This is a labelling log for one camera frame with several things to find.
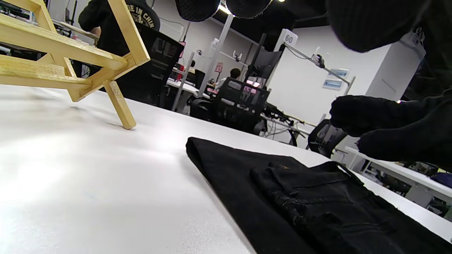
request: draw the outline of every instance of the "wooden leg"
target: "wooden leg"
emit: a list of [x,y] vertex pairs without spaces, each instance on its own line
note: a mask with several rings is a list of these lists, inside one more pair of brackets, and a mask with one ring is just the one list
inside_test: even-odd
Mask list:
[[107,80],[104,82],[104,87],[108,93],[108,96],[110,97],[110,100],[113,103],[116,112],[118,113],[119,119],[121,119],[124,129],[130,130],[134,128],[137,123],[135,122],[135,119],[130,112],[129,106],[126,103],[121,90],[119,90],[119,86],[116,81]]

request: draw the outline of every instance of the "folded clothing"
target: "folded clothing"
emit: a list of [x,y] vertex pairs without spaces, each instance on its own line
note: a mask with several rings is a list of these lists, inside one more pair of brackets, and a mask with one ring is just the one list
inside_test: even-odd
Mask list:
[[452,245],[375,196],[336,162],[314,168],[270,163],[253,168],[251,178],[319,253],[452,251]]
[[333,162],[307,168],[198,138],[186,148],[257,253],[452,253]]

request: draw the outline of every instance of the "ceiling light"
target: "ceiling light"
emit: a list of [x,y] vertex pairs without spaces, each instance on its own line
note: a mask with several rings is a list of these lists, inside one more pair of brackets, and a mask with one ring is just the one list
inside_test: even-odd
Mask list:
[[226,7],[224,7],[224,6],[221,5],[221,4],[218,6],[218,9],[224,11],[224,12],[225,12],[226,14],[228,14],[228,15],[231,15],[231,14],[232,14]]

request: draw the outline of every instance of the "wall sign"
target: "wall sign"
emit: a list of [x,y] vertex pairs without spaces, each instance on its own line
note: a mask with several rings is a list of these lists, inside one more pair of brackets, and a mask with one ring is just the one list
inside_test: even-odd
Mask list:
[[[331,71],[345,80],[347,79],[348,74],[350,73],[349,69],[342,69],[342,68],[331,69]],[[328,75],[326,76],[326,80],[323,83],[322,87],[325,89],[340,91],[342,89],[343,85],[344,85],[344,82],[342,80],[340,80],[336,76],[328,73]]]
[[215,72],[223,71],[223,63],[217,63],[217,67],[215,68]]

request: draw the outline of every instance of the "white table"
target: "white table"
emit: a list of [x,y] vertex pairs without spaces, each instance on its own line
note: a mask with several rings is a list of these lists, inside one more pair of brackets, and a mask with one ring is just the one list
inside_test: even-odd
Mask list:
[[[106,93],[0,86],[3,253],[255,253],[185,152],[190,136],[328,159],[276,141],[127,100],[124,130]],[[452,223],[362,177],[366,186],[449,241]]]
[[[175,88],[179,88],[181,82],[174,81],[172,79],[168,79],[166,81],[166,84],[169,86],[175,87]],[[190,98],[190,96],[198,95],[199,90],[196,89],[196,87],[194,87],[194,85],[190,85],[190,84],[191,84],[190,82],[186,81],[186,83],[184,83],[184,86],[182,87],[183,92],[182,92],[182,94],[179,98],[179,101],[177,102],[177,106],[176,106],[176,108],[177,108],[176,112],[178,112],[178,113],[182,113],[184,111],[184,107],[185,107],[185,105],[187,105],[187,101]],[[210,96],[207,94],[202,94],[202,96],[204,98],[210,99]]]
[[346,147],[345,150],[355,155],[349,168],[353,168],[352,164],[357,157],[369,160],[371,163],[378,165],[380,171],[411,185],[412,187],[405,197],[420,206],[427,207],[432,197],[452,203],[452,189],[433,181],[426,175],[404,168],[394,162],[370,158],[351,147]]

